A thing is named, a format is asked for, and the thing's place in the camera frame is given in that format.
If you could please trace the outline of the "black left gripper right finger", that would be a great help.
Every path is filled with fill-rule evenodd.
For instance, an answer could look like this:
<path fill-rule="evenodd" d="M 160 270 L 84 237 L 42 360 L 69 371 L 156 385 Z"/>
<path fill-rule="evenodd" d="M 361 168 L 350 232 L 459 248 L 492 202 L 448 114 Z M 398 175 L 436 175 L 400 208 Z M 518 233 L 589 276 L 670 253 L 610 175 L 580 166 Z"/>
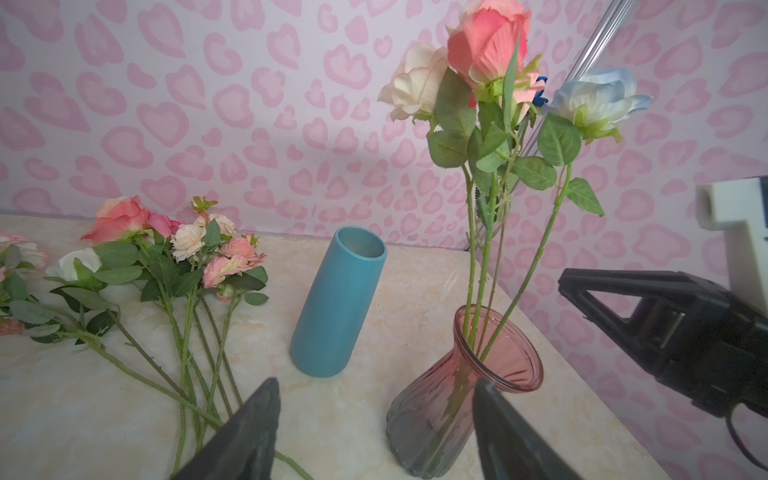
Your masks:
<path fill-rule="evenodd" d="M 539 436 L 491 381 L 480 379 L 476 382 L 472 415 L 486 479 L 579 478 L 579 474 Z"/>

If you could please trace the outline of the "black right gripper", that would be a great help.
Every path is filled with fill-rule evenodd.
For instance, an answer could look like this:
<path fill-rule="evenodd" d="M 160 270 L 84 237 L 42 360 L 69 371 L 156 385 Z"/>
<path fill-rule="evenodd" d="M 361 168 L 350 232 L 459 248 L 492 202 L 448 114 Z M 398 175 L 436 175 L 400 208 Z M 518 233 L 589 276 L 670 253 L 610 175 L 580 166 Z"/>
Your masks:
<path fill-rule="evenodd" d="M 767 318 L 719 285 L 684 272 L 567 268 L 559 293 L 695 407 L 767 415 Z"/>

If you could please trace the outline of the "pink glass vase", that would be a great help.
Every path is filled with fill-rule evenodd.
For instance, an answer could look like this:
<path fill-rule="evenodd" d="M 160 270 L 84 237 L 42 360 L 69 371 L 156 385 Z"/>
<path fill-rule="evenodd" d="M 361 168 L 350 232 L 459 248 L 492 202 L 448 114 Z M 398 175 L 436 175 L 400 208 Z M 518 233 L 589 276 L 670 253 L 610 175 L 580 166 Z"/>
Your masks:
<path fill-rule="evenodd" d="M 462 335 L 467 310 L 457 309 L 453 347 L 392 401 L 386 437 L 398 463 L 412 477 L 439 478 L 453 466 L 474 431 L 472 397 L 484 378 L 507 393 L 540 388 L 544 369 L 532 342 L 512 321 L 481 357 Z"/>

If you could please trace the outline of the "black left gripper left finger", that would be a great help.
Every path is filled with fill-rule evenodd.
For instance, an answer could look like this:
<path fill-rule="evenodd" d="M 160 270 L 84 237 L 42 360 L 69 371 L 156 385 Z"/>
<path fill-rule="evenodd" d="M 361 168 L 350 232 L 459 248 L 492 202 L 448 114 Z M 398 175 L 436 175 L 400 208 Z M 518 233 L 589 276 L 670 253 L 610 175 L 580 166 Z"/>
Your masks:
<path fill-rule="evenodd" d="M 279 383 L 266 379 L 176 479 L 268 479 L 281 409 Z"/>

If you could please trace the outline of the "right corner aluminium post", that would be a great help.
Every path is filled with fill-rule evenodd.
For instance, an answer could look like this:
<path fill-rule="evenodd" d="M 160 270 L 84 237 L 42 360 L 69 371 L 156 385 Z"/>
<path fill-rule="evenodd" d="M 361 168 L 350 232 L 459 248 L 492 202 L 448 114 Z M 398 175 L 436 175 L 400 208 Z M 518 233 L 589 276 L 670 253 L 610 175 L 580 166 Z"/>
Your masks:
<path fill-rule="evenodd" d="M 604 138 L 620 143 L 623 122 L 650 106 L 652 99 L 639 92 L 629 69 L 597 65 L 633 7 L 632 1 L 609 3 L 566 81 L 543 107 L 543 124 L 534 128 L 522 150 L 524 155 L 544 152 L 543 145 L 553 135 L 558 120 L 573 124 L 581 145 Z"/>

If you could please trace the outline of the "teal ceramic vase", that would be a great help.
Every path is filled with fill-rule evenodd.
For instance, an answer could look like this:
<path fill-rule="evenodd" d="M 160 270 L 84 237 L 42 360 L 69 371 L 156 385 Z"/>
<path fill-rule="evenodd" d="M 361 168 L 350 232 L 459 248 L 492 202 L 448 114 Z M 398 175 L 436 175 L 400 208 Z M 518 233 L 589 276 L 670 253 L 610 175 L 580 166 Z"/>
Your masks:
<path fill-rule="evenodd" d="M 290 344 L 300 371 L 329 378 L 346 368 L 386 258 L 386 245 L 369 230 L 345 226 L 334 233 Z"/>

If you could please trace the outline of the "small pink spray roses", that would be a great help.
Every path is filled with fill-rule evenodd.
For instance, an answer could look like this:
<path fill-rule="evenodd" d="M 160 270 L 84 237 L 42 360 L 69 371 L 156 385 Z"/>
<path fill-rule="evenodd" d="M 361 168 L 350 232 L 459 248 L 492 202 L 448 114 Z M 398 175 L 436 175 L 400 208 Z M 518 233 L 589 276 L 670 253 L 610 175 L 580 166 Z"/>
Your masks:
<path fill-rule="evenodd" d="M 74 253 L 75 279 L 66 279 L 63 274 L 54 276 L 60 285 L 54 292 L 66 300 L 65 307 L 45 304 L 28 292 L 25 276 L 35 266 L 18 244 L 8 241 L 1 251 L 1 318 L 19 322 L 38 343 L 73 339 L 123 373 L 176 401 L 182 417 L 193 419 L 198 453 L 248 399 L 240 401 L 228 420 L 220 418 L 215 398 L 226 394 L 220 372 L 229 367 L 225 343 L 231 321 L 226 319 L 214 330 L 218 355 L 211 361 L 211 376 L 206 378 L 190 347 L 191 331 L 198 323 L 196 306 L 207 291 L 219 287 L 234 289 L 232 308 L 241 301 L 261 305 L 267 300 L 261 292 L 267 275 L 258 260 L 225 255 L 225 247 L 235 240 L 233 235 L 208 232 L 199 249 L 190 254 L 181 252 L 177 237 L 162 238 L 158 231 L 98 243 L 92 249 Z M 108 353 L 103 345 L 102 338 L 111 328 L 122 329 L 124 325 L 119 307 L 102 297 L 102 290 L 137 281 L 144 283 L 142 301 L 159 303 L 169 319 L 180 358 L 179 381 L 168 374 L 162 376 L 161 383 L 150 380 Z M 303 479 L 310 476 L 276 448 L 275 461 L 285 463 Z"/>

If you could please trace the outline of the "cream white rose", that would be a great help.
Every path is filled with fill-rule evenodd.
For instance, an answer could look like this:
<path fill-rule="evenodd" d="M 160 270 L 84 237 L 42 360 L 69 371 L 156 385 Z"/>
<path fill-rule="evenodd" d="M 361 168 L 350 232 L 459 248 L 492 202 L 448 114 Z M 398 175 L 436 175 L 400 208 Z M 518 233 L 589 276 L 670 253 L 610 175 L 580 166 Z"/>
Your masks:
<path fill-rule="evenodd" d="M 475 303 L 478 220 L 476 181 L 471 171 L 469 143 L 477 127 L 477 107 L 472 89 L 449 65 L 447 50 L 425 42 L 413 44 L 385 84 L 378 100 L 391 107 L 393 120 L 425 121 L 432 163 L 442 169 L 459 169 L 465 183 L 465 204 L 470 252 L 469 283 L 461 333 L 468 340 L 474 332 L 471 309 Z"/>

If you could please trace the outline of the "pink cream spray roses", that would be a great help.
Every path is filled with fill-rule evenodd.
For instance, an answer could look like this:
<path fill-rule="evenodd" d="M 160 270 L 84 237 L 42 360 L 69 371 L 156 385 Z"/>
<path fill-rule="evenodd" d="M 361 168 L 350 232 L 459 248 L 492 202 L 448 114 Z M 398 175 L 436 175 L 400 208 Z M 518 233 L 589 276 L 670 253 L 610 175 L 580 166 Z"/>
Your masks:
<path fill-rule="evenodd" d="M 169 396 L 179 406 L 180 432 L 173 468 L 187 444 L 203 445 L 208 429 L 244 403 L 226 354 L 236 308 L 266 301 L 267 282 L 258 238 L 240 233 L 215 203 L 196 196 L 196 217 L 185 223 L 154 213 L 138 197 L 106 200 L 83 235 L 90 248 L 62 258 L 50 278 L 66 305 L 47 321 L 53 341 L 71 340 L 95 351 L 120 371 Z M 132 285 L 157 306 L 170 327 L 179 359 L 176 376 L 130 333 L 109 286 Z"/>

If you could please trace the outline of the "pale blue white rose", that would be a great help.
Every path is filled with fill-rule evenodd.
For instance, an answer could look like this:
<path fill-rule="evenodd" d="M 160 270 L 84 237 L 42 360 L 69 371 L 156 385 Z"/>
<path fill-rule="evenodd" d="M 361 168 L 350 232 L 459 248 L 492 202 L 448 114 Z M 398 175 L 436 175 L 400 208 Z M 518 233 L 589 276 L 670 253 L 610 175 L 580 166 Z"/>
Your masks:
<path fill-rule="evenodd" d="M 629 70 L 607 68 L 567 81 L 554 93 L 551 102 L 541 107 L 543 121 L 536 138 L 538 153 L 515 155 L 510 172 L 532 190 L 554 189 L 552 212 L 511 305 L 495 330 L 481 335 L 486 344 L 477 350 L 480 359 L 490 355 L 512 311 L 522 299 L 544 256 L 563 203 L 570 200 L 585 212 L 599 217 L 605 215 L 589 181 L 573 174 L 573 163 L 582 147 L 603 138 L 622 143 L 621 124 L 651 103 L 650 96 L 637 92 L 637 82 Z"/>

